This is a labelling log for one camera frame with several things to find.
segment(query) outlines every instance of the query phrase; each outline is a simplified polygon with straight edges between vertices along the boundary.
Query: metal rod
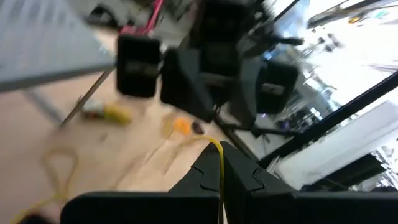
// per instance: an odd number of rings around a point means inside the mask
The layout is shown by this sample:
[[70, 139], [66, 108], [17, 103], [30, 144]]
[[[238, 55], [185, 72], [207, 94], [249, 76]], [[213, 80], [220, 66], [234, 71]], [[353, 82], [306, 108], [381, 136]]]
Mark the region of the metal rod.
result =
[[223, 124], [224, 128], [231, 129], [231, 130], [242, 130], [242, 131], [252, 131], [255, 133], [258, 133], [260, 135], [262, 134], [277, 134], [277, 135], [282, 135], [282, 136], [297, 136], [300, 133], [295, 132], [295, 131], [284, 131], [284, 130], [278, 130], [278, 129], [269, 129], [269, 128], [258, 128], [258, 127], [245, 127], [245, 126], [239, 126], [236, 124]]
[[76, 114], [79, 112], [84, 104], [87, 102], [88, 99], [94, 94], [94, 92], [98, 89], [98, 87], [101, 86], [101, 84], [106, 80], [106, 78], [109, 76], [109, 74], [113, 71], [113, 69], [106, 70], [98, 79], [95, 81], [93, 86], [87, 91], [87, 93], [79, 100], [79, 102], [76, 104], [74, 109], [69, 113], [67, 118], [63, 120], [61, 123], [61, 127], [65, 126]]
[[288, 5], [281, 13], [275, 16], [274, 22], [277, 22], [282, 16], [284, 16], [289, 10], [291, 10], [300, 0], [294, 0]]
[[23, 91], [24, 96], [43, 111], [49, 118], [57, 124], [62, 123], [63, 116], [60, 110], [56, 108], [41, 92], [37, 89], [29, 88]]
[[290, 153], [301, 149], [304, 145], [314, 139], [322, 137], [332, 127], [340, 124], [351, 115], [355, 114], [365, 106], [373, 103], [375, 100], [392, 91], [398, 86], [398, 71], [394, 72], [389, 77], [368, 89], [349, 103], [338, 108], [332, 112], [329, 116], [321, 120], [319, 123], [310, 126], [304, 131], [299, 138], [295, 137], [283, 146], [279, 147], [269, 155], [262, 158], [259, 163], [262, 167], [267, 167], [271, 161], [277, 156], [285, 157]]

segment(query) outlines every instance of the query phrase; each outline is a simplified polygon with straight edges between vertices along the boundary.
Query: yellow object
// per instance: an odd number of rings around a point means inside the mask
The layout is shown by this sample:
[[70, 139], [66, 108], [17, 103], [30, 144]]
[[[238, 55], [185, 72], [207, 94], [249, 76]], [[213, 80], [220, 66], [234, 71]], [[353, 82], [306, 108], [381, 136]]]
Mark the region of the yellow object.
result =
[[355, 23], [355, 22], [358, 22], [360, 19], [361, 19], [360, 17], [354, 17], [354, 18], [349, 19], [348, 22], [349, 22], [350, 24], [353, 24], [353, 23]]
[[[186, 145], [186, 144], [190, 144], [194, 141], [197, 140], [201, 140], [201, 139], [207, 139], [210, 142], [212, 142], [216, 147], [217, 150], [220, 154], [220, 205], [219, 205], [219, 223], [223, 223], [223, 199], [224, 199], [224, 152], [223, 152], [223, 147], [220, 144], [219, 141], [208, 137], [208, 136], [203, 136], [203, 135], [195, 135], [192, 136], [191, 138], [189, 138], [188, 140], [184, 141], [183, 143], [180, 144], [180, 146], [182, 145]], [[50, 158], [54, 155], [64, 155], [64, 156], [68, 156], [71, 157], [73, 159], [73, 165], [72, 165], [72, 171], [70, 172], [70, 175], [67, 177], [67, 180], [65, 182], [65, 185], [62, 186], [62, 182], [59, 179], [57, 173], [55, 172], [54, 167], [51, 165], [50, 163]], [[22, 211], [20, 214], [18, 214], [15, 219], [13, 219], [11, 221], [11, 224], [18, 224], [22, 221], [22, 219], [38, 210], [40, 207], [53, 202], [53, 201], [59, 201], [62, 203], [66, 203], [68, 201], [68, 197], [69, 197], [69, 192], [70, 192], [70, 188], [72, 186], [72, 181], [74, 179], [74, 177], [76, 176], [76, 171], [79, 165], [79, 158], [77, 153], [70, 148], [65, 148], [65, 147], [58, 147], [58, 148], [54, 148], [49, 150], [48, 152], [46, 152], [42, 158], [42, 165], [44, 166], [44, 169], [51, 181], [51, 184], [53, 185], [53, 188], [55, 190], [55, 194], [53, 196], [51, 196], [48, 199], [45, 199], [43, 201], [40, 201], [36, 204], [33, 204], [29, 209]], [[118, 179], [118, 182], [120, 182], [121, 180], [123, 180], [124, 175]]]
[[192, 133], [190, 120], [184, 118], [177, 118], [174, 121], [174, 130], [182, 133], [185, 136], [190, 135]]
[[132, 121], [130, 111], [119, 105], [105, 105], [104, 117], [121, 124], [129, 124]]

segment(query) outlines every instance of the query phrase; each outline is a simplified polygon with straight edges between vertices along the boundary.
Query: white wall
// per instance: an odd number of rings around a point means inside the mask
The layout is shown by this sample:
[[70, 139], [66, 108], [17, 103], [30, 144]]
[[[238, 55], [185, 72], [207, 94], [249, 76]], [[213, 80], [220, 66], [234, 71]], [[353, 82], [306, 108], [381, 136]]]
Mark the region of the white wall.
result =
[[[226, 112], [227, 107], [228, 105], [222, 108], [220, 116], [223, 120], [229, 123], [236, 123], [236, 119], [234, 119], [231, 115], [228, 114], [228, 112]], [[263, 117], [261, 114], [257, 116], [256, 124], [262, 128], [276, 128], [274, 123], [269, 119], [268, 116]], [[270, 139], [270, 143], [268, 143], [267, 141], [263, 142], [261, 136], [256, 139], [249, 131], [235, 131], [235, 133], [248, 146], [248, 148], [250, 148], [252, 153], [258, 159], [263, 158], [265, 155], [271, 153], [273, 150], [277, 149], [287, 142], [285, 138], [273, 134], [267, 134], [267, 137]]]
[[345, 127], [281, 161], [276, 172], [292, 187], [300, 189], [398, 136], [398, 104], [387, 101]]

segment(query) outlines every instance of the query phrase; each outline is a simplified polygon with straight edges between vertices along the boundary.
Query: cable on floor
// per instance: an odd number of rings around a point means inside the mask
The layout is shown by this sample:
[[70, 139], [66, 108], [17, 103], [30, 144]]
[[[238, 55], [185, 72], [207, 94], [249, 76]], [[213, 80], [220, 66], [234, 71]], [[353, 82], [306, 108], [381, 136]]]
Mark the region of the cable on floor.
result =
[[[169, 136], [167, 139], [171, 136], [173, 130], [172, 130], [172, 125], [171, 122], [167, 121], [166, 125], [164, 127], [164, 133], [168, 133]], [[213, 143], [218, 150], [218, 153], [220, 154], [220, 205], [219, 205], [219, 223], [223, 223], [223, 199], [224, 199], [224, 152], [223, 152], [223, 147], [220, 144], [219, 141], [215, 140], [214, 138], [211, 138], [209, 136], [204, 136], [204, 135], [195, 135], [190, 137], [188, 140], [184, 141], [179, 145], [179, 147], [182, 147], [187, 144], [191, 144], [194, 141], [206, 139], [209, 142]], [[154, 151], [157, 151], [158, 148], [162, 147], [164, 143], [157, 147]], [[53, 165], [50, 163], [50, 159], [55, 156], [55, 155], [63, 155], [72, 158], [73, 165], [72, 165], [72, 171], [70, 172], [69, 176], [66, 179], [65, 185], [62, 185], [62, 181], [59, 179], [59, 176], [57, 175], [55, 168]], [[47, 205], [48, 203], [51, 202], [62, 202], [64, 205], [65, 203], [68, 202], [69, 199], [69, 193], [70, 193], [70, 188], [72, 186], [73, 180], [76, 176], [76, 171], [79, 166], [80, 160], [78, 157], [78, 154], [76, 153], [75, 150], [72, 148], [67, 148], [67, 147], [56, 147], [53, 148], [49, 151], [47, 151], [43, 158], [42, 158], [42, 165], [45, 169], [46, 174], [48, 175], [50, 182], [52, 184], [52, 187], [55, 190], [55, 194], [45, 200], [42, 200], [38, 203], [33, 204], [29, 209], [22, 211], [20, 214], [18, 214], [12, 221], [11, 224], [18, 224], [20, 223], [24, 217], [27, 215], [35, 212], [39, 208]], [[116, 187], [119, 185], [119, 183], [127, 176], [128, 172], [130, 170], [130, 166], [127, 167], [126, 171], [123, 172], [123, 175], [116, 181], [116, 183], [113, 185], [111, 190], [116, 190]]]

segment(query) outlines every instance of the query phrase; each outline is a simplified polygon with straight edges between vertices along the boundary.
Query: metal table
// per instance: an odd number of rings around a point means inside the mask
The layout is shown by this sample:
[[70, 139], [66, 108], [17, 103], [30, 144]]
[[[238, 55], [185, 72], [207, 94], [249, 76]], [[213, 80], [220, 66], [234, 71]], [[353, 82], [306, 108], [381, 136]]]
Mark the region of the metal table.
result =
[[[114, 68], [114, 56], [64, 0], [0, 0], [0, 92], [24, 95], [67, 124]], [[104, 71], [64, 119], [34, 87]]]

